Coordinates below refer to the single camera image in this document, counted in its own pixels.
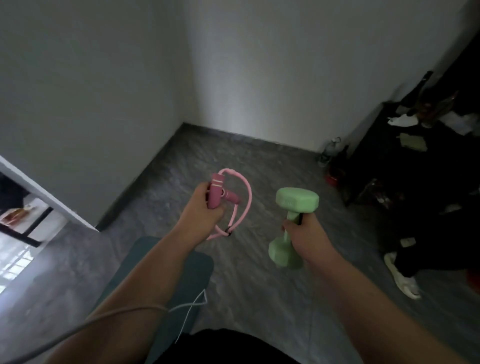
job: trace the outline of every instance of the white wall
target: white wall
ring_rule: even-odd
[[[176,9],[186,24],[177,29],[181,116],[317,150],[371,122],[382,101],[401,98],[429,69],[444,71],[480,24],[478,2],[464,5],[185,0]]]
[[[0,2],[0,155],[92,225],[180,125],[162,6]]]

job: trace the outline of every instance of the hand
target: hand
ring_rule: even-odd
[[[203,182],[197,186],[172,230],[194,245],[198,245],[210,235],[226,209],[223,204],[211,210],[207,208],[206,194],[209,184]]]
[[[283,229],[290,235],[295,251],[307,262],[324,265],[339,256],[315,214],[303,214],[301,225],[285,220]]]

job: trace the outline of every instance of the teal exercise mat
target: teal exercise mat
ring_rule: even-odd
[[[123,260],[119,269],[103,290],[95,307],[97,307],[112,291],[125,279],[130,271],[140,260],[152,249],[159,241],[159,238],[145,236],[138,239],[130,249],[128,255]],[[175,293],[167,303],[168,308],[178,306],[182,303],[193,302],[198,294],[208,286],[210,277],[213,273],[213,259],[206,254],[191,252],[183,266],[183,272],[180,281],[177,284]],[[145,364],[151,364],[176,340],[180,334],[180,329],[185,320],[189,307],[183,307],[172,313],[165,315],[158,327],[154,342],[148,353]],[[199,306],[194,306],[185,323],[182,332],[190,332],[195,319],[200,310]]]

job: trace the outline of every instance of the green dumbbell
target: green dumbbell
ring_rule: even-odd
[[[303,188],[284,187],[276,193],[275,202],[288,211],[287,219],[301,224],[302,214],[314,212],[318,207],[318,195]],[[292,240],[285,231],[283,237],[273,240],[268,246],[268,255],[278,266],[300,269],[303,260],[293,249]]]

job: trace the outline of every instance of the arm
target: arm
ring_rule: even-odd
[[[207,209],[207,188],[208,183],[197,187],[173,230],[89,317],[127,306],[165,305],[170,300],[185,258],[207,238],[225,211],[223,206]],[[139,363],[147,356],[163,315],[145,310],[106,318],[65,341],[46,363]]]
[[[295,250],[326,281],[326,293],[365,363],[466,363],[346,261],[314,214],[305,214],[301,226],[288,220],[283,226]]]

